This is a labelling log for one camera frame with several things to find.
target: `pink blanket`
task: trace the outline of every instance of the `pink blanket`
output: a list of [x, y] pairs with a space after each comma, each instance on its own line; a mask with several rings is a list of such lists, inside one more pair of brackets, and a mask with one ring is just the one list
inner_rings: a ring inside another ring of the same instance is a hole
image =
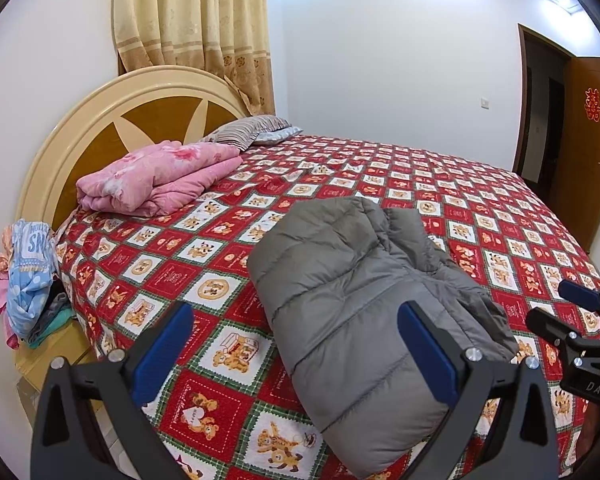
[[76, 183], [84, 209], [132, 216], [168, 215], [242, 164], [229, 144], [197, 142], [183, 146], [165, 140], [125, 155]]

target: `bedsheet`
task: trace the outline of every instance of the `bedsheet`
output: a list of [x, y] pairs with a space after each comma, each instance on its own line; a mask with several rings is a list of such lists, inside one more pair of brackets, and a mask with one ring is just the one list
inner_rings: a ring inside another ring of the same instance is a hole
[[[600, 336], [598, 317], [557, 293], [563, 278], [593, 288], [600, 276], [517, 175], [424, 150], [314, 136], [243, 158], [234, 174], [169, 216], [79, 212], [57, 247], [62, 280], [99, 356], [128, 348], [173, 300], [195, 309], [185, 349], [144, 408], [191, 479], [352, 478], [304, 414], [246, 269], [251, 248], [295, 201], [352, 194], [417, 208], [430, 238], [506, 309], [519, 346], [514, 360], [535, 355], [549, 381], [561, 468], [574, 462], [586, 405], [560, 389], [555, 350], [524, 319], [544, 308]], [[471, 469], [496, 406], [485, 406], [454, 476]], [[398, 478], [423, 445], [372, 478]]]

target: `headboard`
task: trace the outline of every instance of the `headboard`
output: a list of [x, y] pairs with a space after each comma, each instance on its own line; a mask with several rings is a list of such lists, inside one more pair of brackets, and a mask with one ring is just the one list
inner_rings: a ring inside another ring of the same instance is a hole
[[57, 229], [77, 206], [75, 183], [128, 152], [163, 140], [196, 142], [248, 111], [222, 79], [181, 66], [136, 70], [91, 93], [40, 148], [16, 218]]

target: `blue gripper pad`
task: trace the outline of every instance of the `blue gripper pad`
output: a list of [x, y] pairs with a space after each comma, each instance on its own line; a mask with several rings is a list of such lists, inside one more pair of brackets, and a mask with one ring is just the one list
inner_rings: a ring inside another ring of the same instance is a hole
[[183, 303], [136, 367], [131, 399], [138, 407], [152, 402], [191, 336], [193, 309]]
[[573, 283], [571, 280], [562, 280], [558, 285], [558, 294], [564, 300], [571, 301], [590, 312], [600, 310], [600, 295], [595, 290]]
[[456, 369], [409, 302], [398, 309], [398, 331], [433, 397], [450, 408], [454, 407], [460, 397]]

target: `screw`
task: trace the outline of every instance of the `screw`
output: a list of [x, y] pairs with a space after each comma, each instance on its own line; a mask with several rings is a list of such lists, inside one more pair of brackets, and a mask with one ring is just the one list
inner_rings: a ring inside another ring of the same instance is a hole
[[540, 361], [538, 361], [537, 357], [531, 355], [525, 359], [525, 365], [527, 366], [527, 368], [531, 368], [532, 370], [537, 370], [538, 367], [540, 366]]
[[51, 367], [53, 368], [53, 370], [59, 370], [63, 366], [64, 366], [64, 357], [62, 357], [62, 356], [54, 357], [54, 359], [51, 361]]
[[119, 363], [120, 361], [123, 361], [125, 357], [126, 353], [122, 348], [116, 348], [107, 355], [107, 359], [112, 363]]
[[479, 348], [471, 347], [464, 351], [464, 355], [469, 361], [477, 363], [482, 360], [482, 351]]

